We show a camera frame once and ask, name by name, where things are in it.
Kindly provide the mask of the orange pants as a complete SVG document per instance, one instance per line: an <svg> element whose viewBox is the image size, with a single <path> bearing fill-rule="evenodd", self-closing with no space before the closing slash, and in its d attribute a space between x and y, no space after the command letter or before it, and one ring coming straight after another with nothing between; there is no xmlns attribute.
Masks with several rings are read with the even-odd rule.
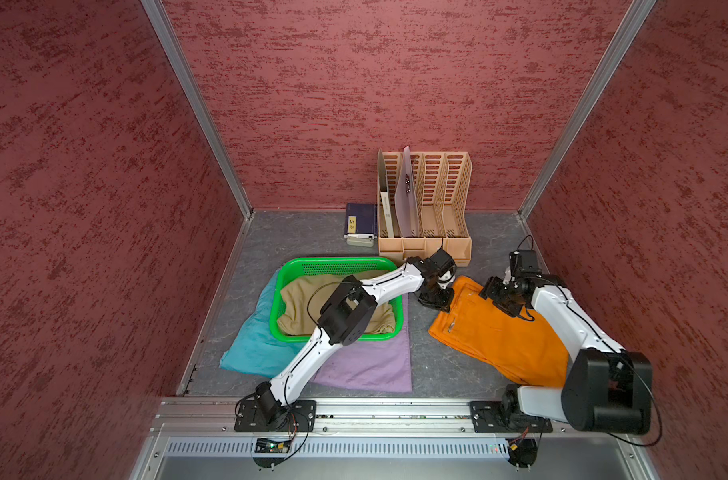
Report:
<svg viewBox="0 0 728 480"><path fill-rule="evenodd" d="M482 286L461 276L449 312L429 329L440 343L494 366L508 380L529 386L561 388L569 355L548 322L533 312L532 322L512 318L480 297Z"/></svg>

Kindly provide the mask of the khaki pants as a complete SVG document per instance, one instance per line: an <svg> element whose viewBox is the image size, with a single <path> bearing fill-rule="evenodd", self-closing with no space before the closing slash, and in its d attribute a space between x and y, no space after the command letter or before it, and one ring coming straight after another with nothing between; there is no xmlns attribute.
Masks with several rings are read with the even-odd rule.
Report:
<svg viewBox="0 0 728 480"><path fill-rule="evenodd" d="M282 288L285 312L278 318L279 330L287 336L311 335L321 308L346 278L345 275L301 276ZM367 335L395 333L396 317L389 303L376 308L365 330Z"/></svg>

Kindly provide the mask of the green plastic basket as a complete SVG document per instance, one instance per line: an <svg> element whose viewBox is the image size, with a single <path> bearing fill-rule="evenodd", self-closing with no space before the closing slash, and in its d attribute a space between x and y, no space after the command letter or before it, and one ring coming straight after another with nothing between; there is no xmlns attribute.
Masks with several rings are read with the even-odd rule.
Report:
<svg viewBox="0 0 728 480"><path fill-rule="evenodd" d="M278 325L278 319L286 311L286 303L281 297L281 290L290 282L306 276L342 275L348 276L369 270L391 272L397 266L389 259L382 257L305 257L296 258L285 263L277 273L273 305L269 318L269 327L273 337L284 343L305 343L309 336L286 335Z"/></svg>

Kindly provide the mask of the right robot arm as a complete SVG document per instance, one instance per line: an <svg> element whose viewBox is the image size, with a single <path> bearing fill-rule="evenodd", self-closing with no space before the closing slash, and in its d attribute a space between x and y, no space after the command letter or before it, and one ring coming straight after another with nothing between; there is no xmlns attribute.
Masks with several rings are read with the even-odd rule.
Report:
<svg viewBox="0 0 728 480"><path fill-rule="evenodd" d="M578 431L644 435L652 421L652 365L606 334L553 275L491 277L481 297L510 317L524 308L550 325L571 359L562 387L517 386L509 412L569 424Z"/></svg>

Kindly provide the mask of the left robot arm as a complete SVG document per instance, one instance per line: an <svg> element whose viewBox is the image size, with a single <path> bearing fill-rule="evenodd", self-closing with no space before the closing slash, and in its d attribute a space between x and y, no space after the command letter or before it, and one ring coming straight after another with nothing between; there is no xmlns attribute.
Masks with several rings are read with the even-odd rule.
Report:
<svg viewBox="0 0 728 480"><path fill-rule="evenodd" d="M414 293L422 305L447 312L456 270L451 255L438 249L426 259L410 257L383 275L362 280L349 275L336 283L314 318L316 328L307 343L280 374L256 387L253 398L266 429L296 422L293 404L306 384L334 353L359 340L378 307Z"/></svg>

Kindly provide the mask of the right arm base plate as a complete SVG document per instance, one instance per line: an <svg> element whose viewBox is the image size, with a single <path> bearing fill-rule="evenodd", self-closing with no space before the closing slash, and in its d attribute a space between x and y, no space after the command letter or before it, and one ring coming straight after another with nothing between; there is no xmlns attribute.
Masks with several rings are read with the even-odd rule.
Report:
<svg viewBox="0 0 728 480"><path fill-rule="evenodd" d="M523 413L517 406L502 401L470 401L470 419L475 433L519 435L529 432L552 433L549 419Z"/></svg>

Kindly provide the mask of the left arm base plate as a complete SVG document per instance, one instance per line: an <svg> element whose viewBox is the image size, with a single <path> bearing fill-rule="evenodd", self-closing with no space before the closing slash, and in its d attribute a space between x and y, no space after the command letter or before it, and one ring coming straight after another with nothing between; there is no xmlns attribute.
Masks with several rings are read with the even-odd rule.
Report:
<svg viewBox="0 0 728 480"><path fill-rule="evenodd" d="M246 399L237 405L233 430L235 432L312 432L317 402L298 400L289 409L280 409L270 420L255 399Z"/></svg>

